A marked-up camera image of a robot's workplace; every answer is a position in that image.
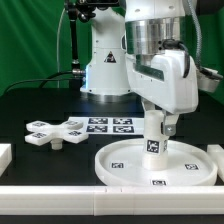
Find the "green backdrop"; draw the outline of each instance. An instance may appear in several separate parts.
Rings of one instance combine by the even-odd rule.
[[[57,71],[57,28],[64,0],[0,1],[0,94],[11,83],[46,78]],[[224,74],[224,9],[214,15],[200,16],[203,31],[202,64]],[[194,56],[195,29],[186,20],[186,43]],[[90,23],[78,26],[79,57],[85,65],[91,58]],[[71,44],[69,21],[65,16],[60,40],[61,69],[69,70]],[[37,87],[23,84],[18,87]],[[212,96],[224,104],[224,82]]]

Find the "white circular platform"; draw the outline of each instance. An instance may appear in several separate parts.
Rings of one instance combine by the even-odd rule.
[[[217,166],[201,149],[168,141],[166,170],[142,167],[144,139],[116,142],[102,148],[95,158],[99,179],[109,186],[196,186],[214,185]]]

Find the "robot logo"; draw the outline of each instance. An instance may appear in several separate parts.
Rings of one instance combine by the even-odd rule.
[[[110,53],[108,54],[108,56],[106,57],[105,63],[117,63],[115,58],[114,58],[114,55],[112,53],[112,51],[110,51]]]

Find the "black table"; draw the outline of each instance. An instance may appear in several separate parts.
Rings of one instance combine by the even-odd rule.
[[[64,143],[53,151],[50,144],[27,144],[25,125],[41,120],[60,124],[70,116],[143,117],[140,99],[99,103],[80,98],[68,89],[15,89],[0,98],[0,143],[11,143],[13,161],[0,185],[103,185],[94,172],[96,152],[115,141],[142,136],[90,135],[78,145]],[[207,144],[224,144],[224,106],[200,94],[197,111],[181,115],[172,139],[206,150]],[[0,223],[223,223],[224,216],[0,216]]]

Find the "white block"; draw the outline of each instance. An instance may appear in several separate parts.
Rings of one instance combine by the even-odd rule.
[[[25,136],[25,141],[34,145],[44,145],[52,140],[52,134],[38,132]]]
[[[63,139],[68,142],[72,143],[79,143],[86,139],[88,139],[89,135],[87,133],[82,133],[80,131],[74,131],[70,130],[69,132],[66,132],[63,136]]]
[[[0,176],[3,174],[9,163],[12,161],[10,144],[0,144]]]
[[[50,124],[43,122],[43,121],[34,121],[26,125],[26,128],[30,132],[41,132],[46,131],[50,128]]]
[[[134,215],[224,214],[224,187],[135,189]]]
[[[208,145],[207,153],[218,166],[218,175],[224,182],[224,149],[220,145]]]
[[[93,215],[94,187],[0,187],[0,215]]]
[[[72,129],[72,130],[78,130],[83,127],[82,121],[65,121],[61,124],[63,129]]]
[[[95,190],[94,215],[133,214],[134,194],[129,187],[102,187]]]

